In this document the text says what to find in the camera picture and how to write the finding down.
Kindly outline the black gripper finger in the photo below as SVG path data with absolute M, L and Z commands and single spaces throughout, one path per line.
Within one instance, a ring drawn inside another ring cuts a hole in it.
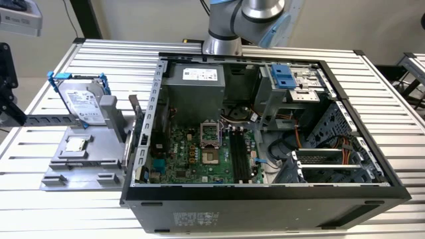
M 14 100 L 12 89 L 19 87 L 15 71 L 11 47 L 7 43 L 0 43 L 0 97 Z
M 26 114 L 14 101 L 0 100 L 0 126 L 22 127 L 26 124 Z

